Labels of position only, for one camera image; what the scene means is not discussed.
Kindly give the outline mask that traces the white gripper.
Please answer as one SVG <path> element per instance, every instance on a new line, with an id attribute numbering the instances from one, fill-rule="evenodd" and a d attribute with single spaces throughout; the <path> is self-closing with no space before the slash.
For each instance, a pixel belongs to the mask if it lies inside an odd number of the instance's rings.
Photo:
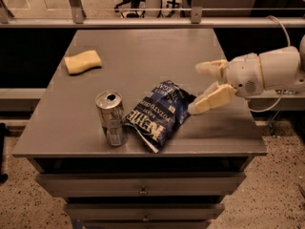
<path id="1" fill-rule="evenodd" d="M 235 93 L 247 98 L 260 95 L 264 90 L 260 60 L 255 53 L 238 56 L 229 62 L 224 59 L 201 62 L 195 65 L 195 69 L 217 80 L 224 76 L 229 84 L 214 82 L 188 106 L 190 115 L 200 115 L 224 106 L 234 99 Z"/>

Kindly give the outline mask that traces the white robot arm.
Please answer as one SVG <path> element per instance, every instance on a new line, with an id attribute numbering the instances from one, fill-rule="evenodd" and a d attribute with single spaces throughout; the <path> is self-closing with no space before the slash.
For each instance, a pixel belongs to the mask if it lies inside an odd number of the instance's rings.
<path id="1" fill-rule="evenodd" d="M 224 106 L 235 96 L 248 98 L 269 90 L 303 92 L 304 40 L 299 49 L 288 46 L 261 54 L 252 52 L 231 61 L 202 62 L 195 69 L 216 81 L 188 106 L 191 115 Z"/>

